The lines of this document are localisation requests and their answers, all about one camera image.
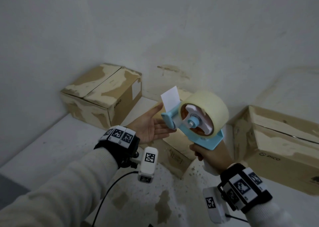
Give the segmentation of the person's right hand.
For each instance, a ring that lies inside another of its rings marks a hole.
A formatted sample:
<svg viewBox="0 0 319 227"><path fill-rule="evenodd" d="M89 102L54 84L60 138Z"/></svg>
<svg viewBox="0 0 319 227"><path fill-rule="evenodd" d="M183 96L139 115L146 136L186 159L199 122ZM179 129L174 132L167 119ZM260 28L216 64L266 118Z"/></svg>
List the person's right hand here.
<svg viewBox="0 0 319 227"><path fill-rule="evenodd" d="M216 170L218 175L235 164L223 140L214 150L208 150L207 157L204 160Z"/></svg>

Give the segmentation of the person's left hand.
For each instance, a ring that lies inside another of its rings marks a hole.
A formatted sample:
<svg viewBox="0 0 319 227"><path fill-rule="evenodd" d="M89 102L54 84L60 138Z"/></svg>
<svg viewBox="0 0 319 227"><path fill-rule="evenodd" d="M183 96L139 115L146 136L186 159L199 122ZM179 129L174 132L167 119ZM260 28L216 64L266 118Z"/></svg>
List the person's left hand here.
<svg viewBox="0 0 319 227"><path fill-rule="evenodd" d="M139 116L126 126L136 133L140 139L140 144L147 144L154 140L160 140L169 137L171 133L176 132L176 129L170 129L165 124L164 120L146 119L146 113Z"/></svg>

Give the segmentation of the blue tape dispenser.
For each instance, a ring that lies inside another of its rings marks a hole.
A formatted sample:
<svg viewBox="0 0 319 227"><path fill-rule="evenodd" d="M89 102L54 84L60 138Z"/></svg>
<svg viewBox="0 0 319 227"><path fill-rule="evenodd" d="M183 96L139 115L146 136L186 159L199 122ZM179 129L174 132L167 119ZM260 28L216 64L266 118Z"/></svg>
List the blue tape dispenser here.
<svg viewBox="0 0 319 227"><path fill-rule="evenodd" d="M179 105L177 105L169 112L161 113L161 116L168 128L179 128L185 134L185 136L187 136L187 138L194 144L202 146L203 148L206 148L208 150L214 150L215 147L224 139L223 130L221 129L215 137L210 139L204 139L197 136L195 133L191 132L189 129L186 128L186 126L182 124L181 118L178 116Z"/></svg>

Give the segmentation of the person's right forearm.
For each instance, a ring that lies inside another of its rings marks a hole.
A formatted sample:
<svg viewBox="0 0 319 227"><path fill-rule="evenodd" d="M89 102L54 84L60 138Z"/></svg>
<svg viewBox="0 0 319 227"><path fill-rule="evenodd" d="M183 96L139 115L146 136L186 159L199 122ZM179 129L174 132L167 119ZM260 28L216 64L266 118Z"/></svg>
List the person's right forearm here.
<svg viewBox="0 0 319 227"><path fill-rule="evenodd" d="M241 212L246 216L250 227L319 227L319 222L309 225L306 221L298 224L292 216L273 200L253 201Z"/></svg>

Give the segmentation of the person's left forearm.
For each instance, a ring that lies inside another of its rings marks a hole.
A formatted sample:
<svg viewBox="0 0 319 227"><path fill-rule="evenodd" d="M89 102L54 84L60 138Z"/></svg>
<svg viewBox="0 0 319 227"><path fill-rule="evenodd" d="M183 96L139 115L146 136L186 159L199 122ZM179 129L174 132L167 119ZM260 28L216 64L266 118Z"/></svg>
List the person's left forearm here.
<svg viewBox="0 0 319 227"><path fill-rule="evenodd" d="M79 227L106 195L119 159L119 153L94 149L2 209L0 227Z"/></svg>

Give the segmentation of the worn cardboard box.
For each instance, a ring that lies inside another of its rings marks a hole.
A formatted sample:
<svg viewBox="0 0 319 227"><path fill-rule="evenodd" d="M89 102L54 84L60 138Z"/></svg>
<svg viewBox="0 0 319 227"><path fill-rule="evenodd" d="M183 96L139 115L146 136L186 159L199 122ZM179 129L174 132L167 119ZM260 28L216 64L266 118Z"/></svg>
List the worn cardboard box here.
<svg viewBox="0 0 319 227"><path fill-rule="evenodd" d="M319 124L254 105L229 124L235 161L260 177L319 196Z"/></svg>
<svg viewBox="0 0 319 227"><path fill-rule="evenodd" d="M60 91L69 113L101 129L120 125L142 96L142 74L114 64L92 68Z"/></svg>
<svg viewBox="0 0 319 227"><path fill-rule="evenodd" d="M156 148L159 152L157 163L163 165L175 177L182 179L188 167L196 159L194 153L189 149L192 143L178 128L169 137L151 141L141 148L146 146Z"/></svg>

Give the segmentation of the white tape end strip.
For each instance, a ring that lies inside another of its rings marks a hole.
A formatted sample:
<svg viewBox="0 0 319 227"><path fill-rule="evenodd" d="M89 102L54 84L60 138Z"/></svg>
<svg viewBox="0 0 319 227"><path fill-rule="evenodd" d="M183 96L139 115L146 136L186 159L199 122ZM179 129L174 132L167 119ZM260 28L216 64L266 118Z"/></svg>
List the white tape end strip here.
<svg viewBox="0 0 319 227"><path fill-rule="evenodd" d="M173 108L179 105L181 101L177 86L174 86L173 88L161 94L161 100L164 104L166 112L171 111Z"/></svg>

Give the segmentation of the black left wristband with markers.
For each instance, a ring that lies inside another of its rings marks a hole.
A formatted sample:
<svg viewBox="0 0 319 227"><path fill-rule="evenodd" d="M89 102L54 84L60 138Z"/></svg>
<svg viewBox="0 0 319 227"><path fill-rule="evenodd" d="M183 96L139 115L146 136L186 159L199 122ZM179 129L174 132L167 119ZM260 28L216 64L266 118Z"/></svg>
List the black left wristband with markers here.
<svg viewBox="0 0 319 227"><path fill-rule="evenodd" d="M118 125L109 128L94 149L106 149L114 157L118 168L136 169L138 164L131 161L131 158L139 156L137 152L139 143L140 138L136 136L135 131Z"/></svg>

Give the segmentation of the black wristband with markers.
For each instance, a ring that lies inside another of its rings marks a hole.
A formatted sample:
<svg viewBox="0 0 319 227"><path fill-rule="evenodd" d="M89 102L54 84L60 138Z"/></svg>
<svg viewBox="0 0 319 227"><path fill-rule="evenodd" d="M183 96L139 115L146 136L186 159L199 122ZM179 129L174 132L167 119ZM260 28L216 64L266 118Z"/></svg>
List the black wristband with markers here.
<svg viewBox="0 0 319 227"><path fill-rule="evenodd" d="M140 138L136 136L135 131L118 125L109 128L94 149L106 149L114 157L118 168L136 169L138 164L131 161L131 158L139 156L137 152L139 143Z"/></svg>
<svg viewBox="0 0 319 227"><path fill-rule="evenodd" d="M223 199L233 211L248 213L253 207L272 200L266 184L251 168L235 163L220 174L217 186Z"/></svg>

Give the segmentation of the beige packing tape roll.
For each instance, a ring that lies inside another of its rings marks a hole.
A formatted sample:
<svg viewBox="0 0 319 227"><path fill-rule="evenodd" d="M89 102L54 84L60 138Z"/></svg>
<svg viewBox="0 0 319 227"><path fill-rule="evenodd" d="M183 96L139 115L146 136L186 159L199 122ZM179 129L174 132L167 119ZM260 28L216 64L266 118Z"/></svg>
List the beige packing tape roll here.
<svg viewBox="0 0 319 227"><path fill-rule="evenodd" d="M178 116L191 132L201 138L210 139L224 127L229 119L229 111L216 94L197 91L181 101Z"/></svg>

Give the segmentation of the black right wristband with markers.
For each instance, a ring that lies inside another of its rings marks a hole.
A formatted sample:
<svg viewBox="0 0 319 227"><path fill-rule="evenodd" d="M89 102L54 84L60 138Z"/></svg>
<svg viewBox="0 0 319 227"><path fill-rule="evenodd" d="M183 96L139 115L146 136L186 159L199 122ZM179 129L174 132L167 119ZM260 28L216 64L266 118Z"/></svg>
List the black right wristband with markers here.
<svg viewBox="0 0 319 227"><path fill-rule="evenodd" d="M220 174L217 186L223 199L233 211L248 213L253 207L272 200L266 184L251 168L235 163Z"/></svg>

